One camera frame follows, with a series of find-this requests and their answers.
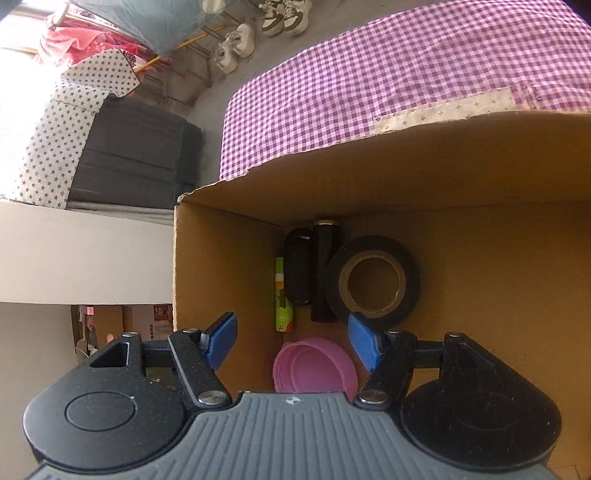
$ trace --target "white shoe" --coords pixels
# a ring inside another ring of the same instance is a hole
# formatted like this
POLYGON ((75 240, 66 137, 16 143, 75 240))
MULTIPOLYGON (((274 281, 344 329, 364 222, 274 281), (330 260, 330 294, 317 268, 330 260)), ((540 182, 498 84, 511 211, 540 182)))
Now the white shoe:
POLYGON ((265 12, 262 19, 261 31, 263 35, 272 37, 281 33, 283 30, 283 20, 285 18, 285 5, 283 0, 267 0, 260 4, 259 8, 265 12))
POLYGON ((203 0, 202 8, 207 14, 220 14, 226 8, 226 2, 224 0, 203 0))
POLYGON ((308 28, 308 13, 311 8, 310 0, 285 0, 283 31, 286 35, 299 35, 308 28))
POLYGON ((225 74, 232 73, 236 70, 238 61, 236 60, 236 55, 234 55, 230 42, 223 41, 220 43, 220 47, 216 50, 214 61, 225 74))
POLYGON ((238 28, 226 35, 226 40, 238 55, 243 59, 252 55, 255 51, 255 29, 243 23, 238 28))

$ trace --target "pink lid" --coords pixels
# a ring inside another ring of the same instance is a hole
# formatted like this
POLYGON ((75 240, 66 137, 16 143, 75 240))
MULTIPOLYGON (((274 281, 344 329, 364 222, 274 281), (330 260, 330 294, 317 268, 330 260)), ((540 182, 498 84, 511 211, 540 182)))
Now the pink lid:
POLYGON ((337 344, 323 338, 286 343, 273 363, 279 393, 344 391, 349 400, 357 393, 357 373, 351 359, 337 344))

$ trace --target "screw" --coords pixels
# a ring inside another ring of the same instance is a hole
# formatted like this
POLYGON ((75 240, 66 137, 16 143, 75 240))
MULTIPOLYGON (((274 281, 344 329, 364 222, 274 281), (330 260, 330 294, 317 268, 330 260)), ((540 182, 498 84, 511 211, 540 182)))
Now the screw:
POLYGON ((199 403, 208 407, 221 407, 228 400, 228 395, 221 390, 207 390, 197 397, 199 403))
POLYGON ((361 403, 365 403, 367 405, 381 405, 383 403, 386 403, 387 399, 388 394, 382 390, 363 390, 359 394, 359 400, 361 401, 361 403))

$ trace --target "gray floor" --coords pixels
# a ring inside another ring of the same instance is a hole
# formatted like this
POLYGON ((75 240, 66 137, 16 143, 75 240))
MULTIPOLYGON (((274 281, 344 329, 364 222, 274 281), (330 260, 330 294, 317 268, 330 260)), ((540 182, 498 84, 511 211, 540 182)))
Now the gray floor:
MULTIPOLYGON (((376 18, 434 3, 429 0, 312 0, 310 26, 298 37, 278 35, 266 38, 257 30, 256 49, 253 55, 241 60, 238 68, 230 75, 215 72, 214 85, 203 91, 194 107, 187 111, 177 109, 203 130, 205 146, 200 166, 200 183, 206 185, 218 180, 220 147, 222 144, 223 117, 228 102, 236 91, 249 80, 279 65, 307 47, 333 38, 352 28, 366 24, 376 18)), ((247 21, 260 26, 261 14, 246 8, 247 21)), ((396 32, 392 32, 396 41, 396 32)))

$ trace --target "pink and white checkered tablecloth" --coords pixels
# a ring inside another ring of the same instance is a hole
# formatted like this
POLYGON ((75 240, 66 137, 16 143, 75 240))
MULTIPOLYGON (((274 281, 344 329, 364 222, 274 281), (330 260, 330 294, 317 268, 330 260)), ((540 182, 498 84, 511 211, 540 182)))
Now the pink and white checkered tablecloth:
POLYGON ((371 135, 378 116, 501 88, 517 108, 591 110, 591 28, 560 0, 458 0, 343 33, 234 95, 220 179, 371 135))

